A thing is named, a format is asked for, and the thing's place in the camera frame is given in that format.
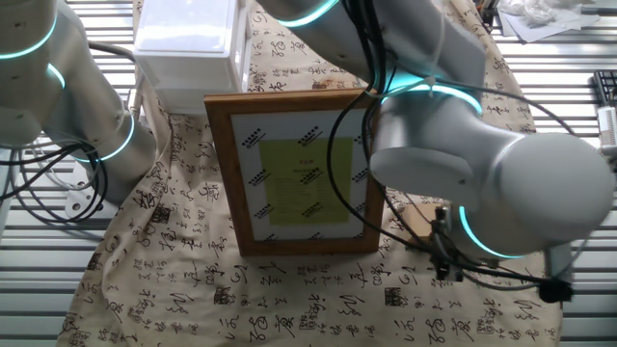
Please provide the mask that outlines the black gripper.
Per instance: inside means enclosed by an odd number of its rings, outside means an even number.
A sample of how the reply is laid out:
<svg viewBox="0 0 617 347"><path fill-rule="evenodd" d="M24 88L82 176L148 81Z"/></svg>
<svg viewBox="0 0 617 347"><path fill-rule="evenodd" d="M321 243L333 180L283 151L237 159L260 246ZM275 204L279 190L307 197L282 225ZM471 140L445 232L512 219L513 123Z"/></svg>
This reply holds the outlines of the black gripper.
<svg viewBox="0 0 617 347"><path fill-rule="evenodd" d="M463 281L465 278L464 269L461 267L461 262L458 261L461 259L461 254L447 235L447 209L438 205L434 211L435 218L430 222L430 240L435 252L430 256L430 261L432 264L436 264L436 279ZM452 260L450 265L445 262L446 258Z"/></svg>

